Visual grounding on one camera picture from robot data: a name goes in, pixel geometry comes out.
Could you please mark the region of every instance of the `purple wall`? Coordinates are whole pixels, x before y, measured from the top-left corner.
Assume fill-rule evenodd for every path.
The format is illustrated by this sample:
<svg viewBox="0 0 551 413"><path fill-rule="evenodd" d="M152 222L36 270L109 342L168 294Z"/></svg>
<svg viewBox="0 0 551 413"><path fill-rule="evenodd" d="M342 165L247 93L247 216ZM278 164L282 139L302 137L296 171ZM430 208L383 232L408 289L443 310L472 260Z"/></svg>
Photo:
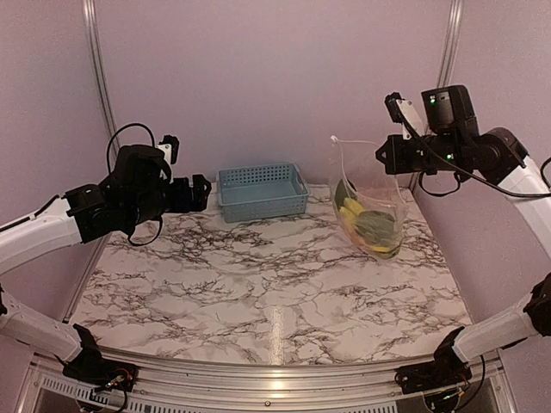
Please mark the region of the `purple wall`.
<svg viewBox="0 0 551 413"><path fill-rule="evenodd" d="M101 179L107 139L81 2L0 2L0 62L2 223L53 194ZM23 303L60 317L90 250L57 251L0 281ZM31 355L0 337L0 411L14 409Z"/></svg>
<svg viewBox="0 0 551 413"><path fill-rule="evenodd" d="M466 2L453 82L469 87L482 132L509 128L539 164L551 156L550 45L549 2ZM433 189L453 185L436 180ZM551 271L520 214L491 189L468 182L458 194L435 199L419 191L417 199L476 320L517 301ZM528 340L503 358L518 410L548 411L551 341Z"/></svg>
<svg viewBox="0 0 551 413"><path fill-rule="evenodd" d="M178 136L178 175L289 160L323 181L331 134L383 141L399 131L385 95L434 87L449 2L120 0L97 13L116 118Z"/></svg>

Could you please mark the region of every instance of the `clear plastic bag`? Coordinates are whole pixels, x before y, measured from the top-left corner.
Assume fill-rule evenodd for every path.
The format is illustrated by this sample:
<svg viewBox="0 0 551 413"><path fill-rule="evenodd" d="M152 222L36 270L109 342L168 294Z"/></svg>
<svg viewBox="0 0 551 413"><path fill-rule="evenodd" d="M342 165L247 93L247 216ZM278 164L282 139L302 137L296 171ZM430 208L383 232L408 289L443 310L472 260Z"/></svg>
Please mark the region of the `clear plastic bag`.
<svg viewBox="0 0 551 413"><path fill-rule="evenodd" d="M329 187L339 224L350 241L377 259L396 256L404 237L406 204L398 182L375 159L379 145L331 136Z"/></svg>

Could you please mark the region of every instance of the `blue plastic basket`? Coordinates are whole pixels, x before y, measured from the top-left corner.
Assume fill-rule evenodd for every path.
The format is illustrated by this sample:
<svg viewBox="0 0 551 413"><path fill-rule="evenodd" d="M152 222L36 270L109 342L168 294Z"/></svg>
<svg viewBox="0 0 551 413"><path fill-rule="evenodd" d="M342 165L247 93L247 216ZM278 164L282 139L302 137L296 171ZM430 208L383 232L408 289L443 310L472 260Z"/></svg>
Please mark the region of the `blue plastic basket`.
<svg viewBox="0 0 551 413"><path fill-rule="evenodd" d="M293 163L221 170L218 202L225 222L304 213L310 191Z"/></svg>

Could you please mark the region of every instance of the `marble table surface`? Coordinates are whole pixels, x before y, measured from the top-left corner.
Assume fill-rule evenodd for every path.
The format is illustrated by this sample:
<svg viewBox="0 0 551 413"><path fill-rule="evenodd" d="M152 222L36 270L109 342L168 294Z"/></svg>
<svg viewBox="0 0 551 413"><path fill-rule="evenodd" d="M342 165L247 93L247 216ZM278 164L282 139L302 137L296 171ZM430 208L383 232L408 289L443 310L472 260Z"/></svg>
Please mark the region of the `marble table surface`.
<svg viewBox="0 0 551 413"><path fill-rule="evenodd" d="M306 214L227 224L165 215L160 238L132 247L114 234L71 321L98 343L197 361L329 364L431 354L470 324L408 190L406 240L391 262L356 250L325 186ZM145 240L154 224L142 225Z"/></svg>

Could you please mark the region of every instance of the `ziplock bag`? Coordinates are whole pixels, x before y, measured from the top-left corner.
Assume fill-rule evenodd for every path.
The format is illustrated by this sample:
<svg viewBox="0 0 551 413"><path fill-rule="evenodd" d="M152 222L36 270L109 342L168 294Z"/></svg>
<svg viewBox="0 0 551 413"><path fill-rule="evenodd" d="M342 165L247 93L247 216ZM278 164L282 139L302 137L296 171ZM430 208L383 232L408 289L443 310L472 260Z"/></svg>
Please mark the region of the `ziplock bag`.
<svg viewBox="0 0 551 413"><path fill-rule="evenodd" d="M379 145L331 140L329 188L339 224L360 250L380 260L396 256L404 238L406 204L396 178L375 159Z"/></svg>

